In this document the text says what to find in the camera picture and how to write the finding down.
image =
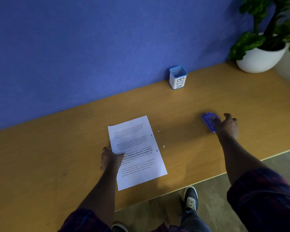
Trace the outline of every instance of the blue wall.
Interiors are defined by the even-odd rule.
[[[227,60],[241,0],[0,0],[0,129]]]

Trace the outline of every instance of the hand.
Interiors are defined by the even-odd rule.
[[[101,155],[101,170],[105,170],[106,167],[111,166],[118,171],[121,161],[124,158],[125,154],[116,155],[112,152],[112,150],[108,147],[103,148],[103,153]]]
[[[225,120],[220,122],[218,119],[214,119],[215,131],[218,137],[223,135],[229,135],[234,139],[238,138],[238,126],[237,119],[232,118],[231,114],[224,113]]]

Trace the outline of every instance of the shoelace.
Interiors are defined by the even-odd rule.
[[[193,210],[197,211],[196,207],[195,207],[195,199],[188,197],[187,198],[187,203],[186,203],[186,207],[190,207]]]

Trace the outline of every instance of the white container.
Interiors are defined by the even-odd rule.
[[[172,89],[184,87],[188,73],[183,66],[170,68],[170,85]]]
[[[282,58],[289,44],[278,51],[266,51],[258,48],[248,50],[243,60],[236,60],[240,69],[249,73],[265,72],[274,67]]]

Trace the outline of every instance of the gray floor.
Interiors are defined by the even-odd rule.
[[[290,183],[290,152],[264,160],[264,163]],[[247,231],[227,202],[226,192],[230,183],[226,174],[195,184],[194,187],[199,198],[198,214],[213,232]],[[125,224],[129,232],[149,232],[163,222],[179,225],[182,192],[179,190],[117,211],[115,220]]]

